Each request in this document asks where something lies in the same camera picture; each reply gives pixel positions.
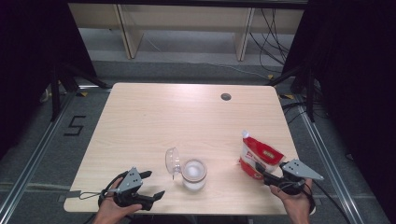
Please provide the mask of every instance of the wire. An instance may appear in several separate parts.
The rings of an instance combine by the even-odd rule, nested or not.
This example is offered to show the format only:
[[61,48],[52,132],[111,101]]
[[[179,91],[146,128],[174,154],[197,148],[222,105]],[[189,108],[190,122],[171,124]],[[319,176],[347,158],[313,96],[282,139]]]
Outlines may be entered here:
[[272,46],[273,48],[279,50],[279,53],[280,53],[280,55],[282,56],[283,61],[285,62],[285,61],[286,61],[285,52],[289,53],[289,49],[286,48],[286,47],[284,47],[283,45],[281,45],[280,42],[279,42],[279,39],[277,38],[276,23],[275,23],[276,9],[273,8],[272,12],[273,12],[273,14],[272,14],[272,19],[273,19],[273,20],[272,20],[271,25],[270,25],[270,23],[268,22],[267,18],[265,17],[264,11],[263,11],[263,9],[262,9],[262,17],[264,18],[265,23],[267,24],[267,27],[268,27],[268,31],[269,31],[267,37],[265,37],[265,41],[267,41],[267,38],[268,38],[269,34],[271,34],[271,36],[273,37],[273,39],[275,40],[275,42],[276,42],[276,44],[277,44],[277,47],[273,46],[273,45],[270,44],[269,42],[268,42],[268,44],[270,44],[270,46]]
[[268,57],[272,58],[274,61],[280,63],[281,65],[284,65],[284,63],[281,62],[278,58],[276,58],[273,54],[271,54],[268,50],[266,50],[266,49],[264,48],[265,42],[264,42],[264,44],[260,45],[259,42],[257,42],[256,38],[254,38],[254,36],[253,36],[252,33],[250,33],[250,36],[251,36],[251,38],[253,38],[253,41],[256,43],[256,45],[257,45],[257,46],[259,47],[259,49],[260,49],[259,59],[260,59],[260,64],[262,65],[262,68],[265,69],[265,70],[267,70],[267,71],[270,71],[270,72],[278,72],[278,71],[271,71],[271,70],[269,70],[269,69],[267,69],[267,68],[264,67],[264,65],[262,64],[262,52],[264,51],[265,54],[268,55]]
[[[91,196],[87,196],[85,198],[81,198],[81,196],[83,194],[92,194],[92,195]],[[89,199],[89,198],[92,198],[92,197],[95,197],[95,196],[98,196],[98,195],[100,195],[100,192],[82,192],[82,193],[79,194],[78,198],[80,200],[86,200],[86,199]]]
[[301,112],[301,113],[299,113],[298,115],[296,115],[294,118],[292,118],[291,120],[288,121],[288,124],[291,124],[295,119],[297,119],[300,115],[302,115],[305,112],[306,112],[306,110]]
[[340,207],[340,205],[338,205],[338,203],[327,193],[327,191],[321,187],[317,181],[315,181],[314,179],[312,180],[312,182],[315,183],[316,186],[318,186],[318,188],[320,188],[321,191],[323,191],[323,193],[330,199],[330,201],[335,205],[335,207],[338,209],[338,211],[340,211],[340,213],[343,215],[344,219],[346,220],[346,223],[350,224],[349,218],[347,218],[347,214],[343,211],[343,209]]
[[[154,48],[155,48],[156,50],[158,50],[160,53],[163,53],[163,51],[162,51],[160,48],[158,48],[157,46],[155,46],[155,45],[151,42],[151,40],[149,40],[147,37],[145,37],[145,38],[147,39],[147,41],[150,43],[150,45],[151,45],[152,47],[154,47]],[[165,56],[163,56],[163,55],[162,55],[162,57],[164,57],[165,60],[168,60],[168,61],[171,61],[171,62],[176,62],[176,63],[191,63],[191,62],[186,62],[186,61],[182,61],[182,60],[173,60],[173,59],[170,59],[170,58],[165,57]],[[229,65],[217,64],[217,63],[191,63],[191,64],[209,64],[209,65],[214,65],[214,66],[218,66],[218,67],[231,68],[231,69],[233,69],[233,70],[235,70],[235,71],[237,71],[237,72],[246,73],[246,74],[251,74],[251,75],[256,75],[256,76],[259,76],[259,77],[263,77],[263,78],[265,78],[265,79],[267,79],[267,80],[270,80],[270,78],[268,78],[268,77],[266,77],[266,76],[263,76],[263,75],[261,75],[261,74],[253,73],[253,72],[248,72],[248,71],[243,71],[243,70],[241,70],[241,69],[238,69],[238,68],[235,68],[235,67],[232,67],[232,66],[229,66]]]

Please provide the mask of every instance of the table surface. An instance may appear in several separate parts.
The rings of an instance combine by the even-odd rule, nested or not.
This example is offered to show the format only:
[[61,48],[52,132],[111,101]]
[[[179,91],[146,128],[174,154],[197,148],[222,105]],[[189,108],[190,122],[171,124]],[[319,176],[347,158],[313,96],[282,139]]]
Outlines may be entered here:
[[[221,99],[223,93],[231,100]],[[72,190],[100,192],[133,166],[152,171],[139,194],[165,190],[151,214],[285,214],[267,186],[245,174],[238,162],[243,130],[297,159],[289,127],[273,87],[199,84],[118,83],[93,133]],[[197,192],[165,168],[165,152],[176,147],[181,163],[200,159],[206,184]],[[275,175],[280,176],[280,169]],[[68,212],[96,212],[97,197],[68,198]]]

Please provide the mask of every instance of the red and white bag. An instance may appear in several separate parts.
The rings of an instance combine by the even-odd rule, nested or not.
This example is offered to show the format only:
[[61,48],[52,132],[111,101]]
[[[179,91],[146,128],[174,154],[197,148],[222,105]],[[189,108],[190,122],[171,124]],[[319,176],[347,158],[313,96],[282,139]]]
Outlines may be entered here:
[[243,147],[239,162],[242,170],[255,179],[262,180],[262,174],[256,170],[256,162],[267,173],[272,173],[279,164],[285,160],[285,156],[276,149],[249,136],[247,131],[242,132]]

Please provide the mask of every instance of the black cable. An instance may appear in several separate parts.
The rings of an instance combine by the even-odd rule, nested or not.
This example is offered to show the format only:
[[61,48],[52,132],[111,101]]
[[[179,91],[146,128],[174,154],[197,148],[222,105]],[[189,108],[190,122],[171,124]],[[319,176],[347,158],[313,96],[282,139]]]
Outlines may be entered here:
[[302,102],[302,103],[291,103],[291,104],[288,104],[288,105],[282,105],[282,110],[285,110],[285,109],[287,109],[287,108],[292,108],[292,107],[295,107],[295,106],[297,106],[297,105],[305,105],[306,104],[306,102]]
[[254,38],[253,34],[250,33],[250,36],[253,38],[254,42],[260,49],[260,56],[262,56],[262,52],[264,51],[266,55],[268,55],[270,58],[272,58],[274,61],[277,61],[278,63],[284,65],[283,62],[281,62],[278,58],[276,58],[273,54],[271,54],[268,50],[266,50],[262,45],[259,44],[259,42]]
[[288,121],[288,124],[291,124],[295,119],[297,119],[300,115],[302,115],[303,113],[306,113],[306,110],[299,113],[298,115],[296,115],[293,119],[291,119],[290,121]]
[[[282,56],[282,59],[285,61],[285,60],[286,60],[286,56],[284,55],[284,51],[289,52],[289,49],[286,48],[286,47],[284,47],[283,45],[281,45],[280,42],[279,42],[279,39],[277,38],[276,23],[275,23],[275,14],[276,14],[276,11],[273,9],[273,20],[272,20],[271,25],[270,25],[270,23],[268,22],[267,18],[265,17],[264,11],[262,10],[262,16],[264,17],[265,23],[267,24],[268,31],[269,31],[268,34],[271,34],[271,36],[272,36],[273,39],[275,40],[276,44],[278,45],[278,48],[275,47],[275,46],[273,46],[273,45],[270,44],[269,42],[268,42],[268,44],[270,44],[270,45],[271,45],[272,47],[274,47],[275,49],[278,49],[279,52],[280,52],[280,54],[281,54],[281,56]],[[275,32],[276,32],[275,35],[274,35],[274,32],[272,31],[273,25],[274,25],[274,29],[275,29]]]
[[340,211],[340,213],[343,215],[344,219],[346,220],[346,223],[350,224],[349,218],[347,218],[347,214],[343,211],[343,209],[340,207],[340,205],[338,205],[338,203],[326,192],[326,190],[321,187],[317,181],[315,181],[314,179],[312,180],[312,182],[315,183],[316,186],[318,186],[318,188],[321,189],[321,191],[323,191],[323,193],[330,199],[330,201],[335,205],[335,207],[338,209],[338,211]]
[[[82,196],[83,194],[92,194],[92,195],[91,195],[91,196],[88,196],[88,197],[85,197],[85,198],[81,198],[81,196]],[[100,195],[100,192],[82,192],[82,193],[79,194],[78,198],[79,198],[80,200],[86,200],[86,199],[89,199],[89,198],[92,198],[92,197],[95,197],[95,196],[98,196],[98,195]]]

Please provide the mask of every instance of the hand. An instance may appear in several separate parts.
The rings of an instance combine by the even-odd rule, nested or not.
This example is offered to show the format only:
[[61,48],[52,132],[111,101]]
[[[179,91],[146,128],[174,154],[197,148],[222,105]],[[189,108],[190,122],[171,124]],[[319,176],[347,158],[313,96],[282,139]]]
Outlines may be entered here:
[[[310,188],[312,187],[312,179],[306,179],[305,184],[305,192],[311,193]],[[273,185],[270,186],[270,189],[271,192],[282,201],[291,223],[309,223],[310,203],[308,197],[304,193],[289,195]]]
[[[122,177],[118,178],[111,188],[116,188],[121,182]],[[125,216],[142,209],[141,204],[132,204],[128,207],[119,207],[113,199],[113,192],[109,192],[103,199],[99,211],[96,214],[94,224],[115,224],[120,222]]]

